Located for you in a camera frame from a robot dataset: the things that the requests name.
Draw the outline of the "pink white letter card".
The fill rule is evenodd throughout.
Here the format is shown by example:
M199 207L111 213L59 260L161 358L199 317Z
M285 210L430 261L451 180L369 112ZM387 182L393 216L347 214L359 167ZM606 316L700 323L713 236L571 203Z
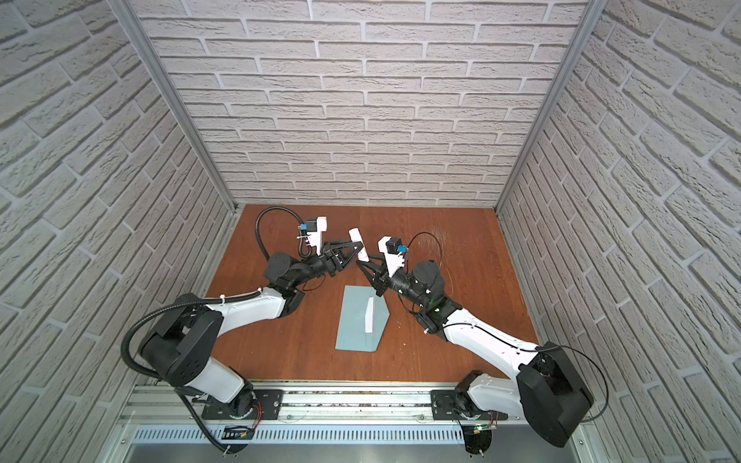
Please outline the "pink white letter card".
M365 312L365 324L364 329L366 334L371 334L374 331L374 297L371 296L368 299Z

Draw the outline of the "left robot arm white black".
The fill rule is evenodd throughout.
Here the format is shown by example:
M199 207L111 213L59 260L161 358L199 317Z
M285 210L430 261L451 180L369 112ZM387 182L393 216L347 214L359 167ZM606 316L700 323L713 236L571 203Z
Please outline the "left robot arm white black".
M253 386L212 357L217 339L252 323L293 314L304 298L301 285L324 275L335 276L363 249L361 241L343 240L327 242L319 254L303 260L277 253L267 261L267 287L224 298L185 295L165 311L137 322L127 338L156 318L138 348L139 356L150 365L144 373L167 381L183 395L205 394L226 405L230 417L244 418L256 401Z

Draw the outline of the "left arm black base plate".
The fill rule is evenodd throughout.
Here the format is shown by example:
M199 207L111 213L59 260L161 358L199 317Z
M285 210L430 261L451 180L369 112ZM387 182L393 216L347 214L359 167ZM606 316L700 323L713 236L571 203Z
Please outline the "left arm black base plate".
M256 420L258 410L262 410L262 419L275 421L278 419L284 391L280 389L256 389L249 395L245 405L237 406L237 399L230 403L222 403L209 397L201 413L205 420Z

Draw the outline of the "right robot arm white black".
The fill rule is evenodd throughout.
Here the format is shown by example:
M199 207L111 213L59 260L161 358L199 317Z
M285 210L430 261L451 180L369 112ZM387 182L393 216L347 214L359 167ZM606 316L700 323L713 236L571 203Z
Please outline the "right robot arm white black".
M474 406L473 415L502 412L521 417L558 448L586 419L594 395L563 346L551 341L535 345L483 322L447 295L441 270L431 260L410 273L371 260L357 265L377 294L393 291L419 306L414 318L426 333L469 350L513 382L499 388L482 372L469 374L459 383L458 394Z

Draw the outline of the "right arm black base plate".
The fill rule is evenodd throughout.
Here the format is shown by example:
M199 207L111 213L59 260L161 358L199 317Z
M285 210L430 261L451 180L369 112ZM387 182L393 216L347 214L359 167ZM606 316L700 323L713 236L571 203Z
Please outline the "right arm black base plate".
M496 410L482 410L467 393L455 390L433 390L430 392L432 416L435 421L507 421L509 415Z

